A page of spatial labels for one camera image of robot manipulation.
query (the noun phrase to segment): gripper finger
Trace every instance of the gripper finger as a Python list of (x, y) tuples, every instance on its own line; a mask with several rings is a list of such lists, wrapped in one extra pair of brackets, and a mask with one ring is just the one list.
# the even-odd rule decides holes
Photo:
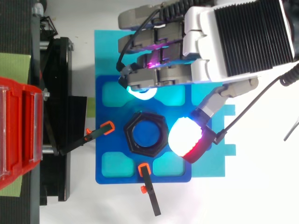
[[(160, 5), (146, 5), (122, 12), (118, 16), (118, 27), (119, 29), (137, 30), (140, 25), (148, 18), (148, 16), (157, 9), (160, 9)], [(159, 21), (159, 14), (157, 14), (152, 19), (152, 21), (145, 26), (145, 28), (153, 28), (154, 24), (156, 24), (157, 21)]]
[(133, 91), (143, 91), (168, 85), (191, 84), (190, 64), (177, 64), (154, 69), (138, 69), (127, 75), (128, 86)]
[[(132, 35), (127, 35), (118, 40), (119, 53), (121, 53), (131, 37)], [(126, 54), (159, 49), (172, 43), (182, 41), (183, 37), (184, 22), (173, 22), (166, 24), (162, 28), (143, 30), (128, 47)]]
[(141, 68), (151, 69), (174, 64), (185, 64), (200, 58), (199, 54), (184, 56), (182, 52), (183, 42), (173, 43), (167, 48), (157, 49), (149, 54), (139, 56), (137, 64)]

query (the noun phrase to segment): screw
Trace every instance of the screw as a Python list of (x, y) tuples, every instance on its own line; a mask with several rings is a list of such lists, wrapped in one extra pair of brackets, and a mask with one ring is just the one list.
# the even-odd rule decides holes
[(50, 97), (50, 93), (48, 92), (47, 88), (45, 88), (43, 90), (43, 100), (47, 101), (49, 97)]
[(41, 3), (36, 3), (32, 7), (32, 14), (36, 17), (43, 17), (43, 5)]
[(73, 43), (69, 43), (69, 50), (74, 51), (75, 47)]

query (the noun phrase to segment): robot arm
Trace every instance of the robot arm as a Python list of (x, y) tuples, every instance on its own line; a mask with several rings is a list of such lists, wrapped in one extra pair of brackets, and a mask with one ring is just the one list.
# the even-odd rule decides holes
[[(229, 97), (257, 87), (258, 72), (298, 58), (298, 8), (298, 0), (255, 0), (220, 6), (210, 0), (180, 0), (126, 11), (119, 16), (120, 28), (137, 31), (119, 40), (119, 83), (133, 91), (177, 84), (225, 83), (208, 94), (189, 117), (178, 119), (170, 131), (170, 148), (193, 163), (212, 143), (218, 144), (274, 83), (280, 80), (289, 86), (299, 80), (297, 64), (270, 83), (220, 133), (206, 125)], [(152, 52), (141, 55), (134, 64), (121, 63), (123, 54), (145, 50)], [(182, 130), (189, 132), (177, 138), (177, 132)]]
[(123, 76), (123, 83), (134, 91), (174, 84), (237, 82), (292, 63), (295, 58), (295, 31), (281, 0), (218, 6), (210, 0), (169, 1), (120, 14), (119, 27), (136, 30), (149, 14), (152, 17), (145, 30), (134, 39), (128, 35), (119, 40), (119, 52), (152, 51), (140, 56), (135, 70)]

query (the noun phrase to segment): metal rod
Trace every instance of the metal rod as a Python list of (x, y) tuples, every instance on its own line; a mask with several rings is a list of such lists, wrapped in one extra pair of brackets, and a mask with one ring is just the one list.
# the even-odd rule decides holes
[(43, 154), (54, 154), (54, 150), (51, 145), (43, 145)]
[(40, 41), (39, 50), (47, 50), (48, 45), (49, 45), (49, 41)]

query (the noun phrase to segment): green paper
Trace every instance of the green paper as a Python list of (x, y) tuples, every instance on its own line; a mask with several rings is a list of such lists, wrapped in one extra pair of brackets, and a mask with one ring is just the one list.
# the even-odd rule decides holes
[(87, 98), (87, 118), (95, 118), (95, 97)]
[(0, 76), (27, 83), (30, 55), (0, 53)]
[(0, 196), (19, 197), (21, 194), (22, 176), (19, 176), (13, 183), (0, 190)]

